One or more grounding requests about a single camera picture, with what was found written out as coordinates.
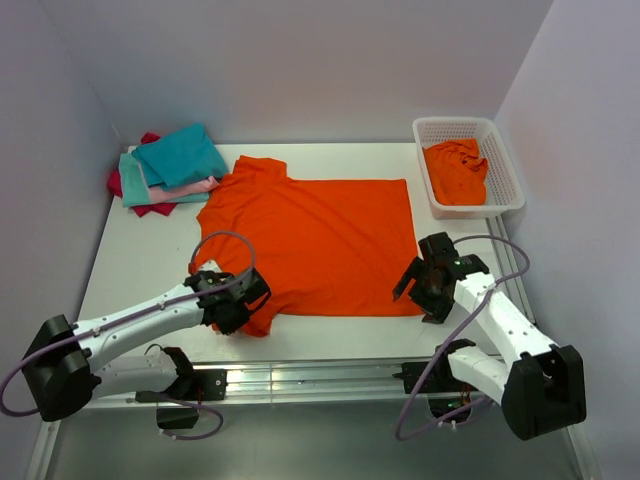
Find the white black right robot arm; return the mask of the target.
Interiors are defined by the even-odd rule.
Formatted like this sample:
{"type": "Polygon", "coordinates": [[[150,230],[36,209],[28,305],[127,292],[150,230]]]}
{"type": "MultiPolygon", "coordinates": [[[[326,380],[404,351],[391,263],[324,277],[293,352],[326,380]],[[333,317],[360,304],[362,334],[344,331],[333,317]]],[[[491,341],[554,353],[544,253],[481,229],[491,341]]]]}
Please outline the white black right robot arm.
{"type": "Polygon", "coordinates": [[[521,440],[585,421],[582,356],[573,346],[560,346],[543,334],[500,289],[524,272],[496,278],[477,255],[461,255],[456,245],[445,232],[421,239],[419,256],[393,289],[394,298],[408,296],[426,322],[443,323],[456,306],[468,314],[409,388],[396,423],[396,439],[406,441],[444,424],[455,427],[460,415],[488,402],[500,406],[507,425],[521,440]],[[461,399],[458,407],[405,432],[409,410],[430,376],[442,391],[468,386],[481,396],[461,399]]]}

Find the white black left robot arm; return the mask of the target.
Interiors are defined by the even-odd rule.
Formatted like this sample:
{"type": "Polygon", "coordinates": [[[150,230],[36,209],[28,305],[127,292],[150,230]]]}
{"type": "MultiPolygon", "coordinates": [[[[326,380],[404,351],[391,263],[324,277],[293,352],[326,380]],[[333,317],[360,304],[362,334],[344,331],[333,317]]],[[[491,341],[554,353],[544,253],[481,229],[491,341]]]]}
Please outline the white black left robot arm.
{"type": "Polygon", "coordinates": [[[173,289],[111,315],[69,323],[48,319],[27,350],[21,371],[47,422],[62,420],[91,400],[142,392],[152,400],[181,400],[199,376],[179,347],[131,355],[175,331],[215,326],[229,335],[245,326],[271,297],[257,270],[234,276],[202,270],[173,289]]]}

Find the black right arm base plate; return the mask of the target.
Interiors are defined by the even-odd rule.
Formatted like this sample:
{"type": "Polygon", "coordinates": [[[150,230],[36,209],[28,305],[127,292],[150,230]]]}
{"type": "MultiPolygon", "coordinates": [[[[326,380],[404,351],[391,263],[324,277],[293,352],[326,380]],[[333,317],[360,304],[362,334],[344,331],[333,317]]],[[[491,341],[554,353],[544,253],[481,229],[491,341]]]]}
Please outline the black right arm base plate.
{"type": "Polygon", "coordinates": [[[428,415],[437,428],[442,424],[453,428],[472,420],[476,407],[491,404],[481,400],[482,395],[468,383],[456,380],[443,362],[434,366],[422,383],[421,375],[428,366],[427,361],[403,362],[393,377],[400,380],[403,391],[408,396],[397,421],[403,427],[409,418],[410,409],[422,397],[426,401],[428,415]]]}

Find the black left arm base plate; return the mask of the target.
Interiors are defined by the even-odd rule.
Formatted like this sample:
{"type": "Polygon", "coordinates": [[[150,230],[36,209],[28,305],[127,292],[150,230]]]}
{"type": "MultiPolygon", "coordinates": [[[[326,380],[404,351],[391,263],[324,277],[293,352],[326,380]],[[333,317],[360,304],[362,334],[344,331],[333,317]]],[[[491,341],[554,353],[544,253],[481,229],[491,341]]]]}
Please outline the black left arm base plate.
{"type": "Polygon", "coordinates": [[[224,369],[196,369],[190,378],[179,378],[164,392],[136,392],[134,402],[157,404],[156,424],[161,433],[181,440],[203,439],[217,434],[224,425],[224,417],[209,402],[225,399],[227,371],[224,369]],[[200,420],[213,417],[217,425],[207,433],[187,435],[183,430],[194,429],[200,420]]]}

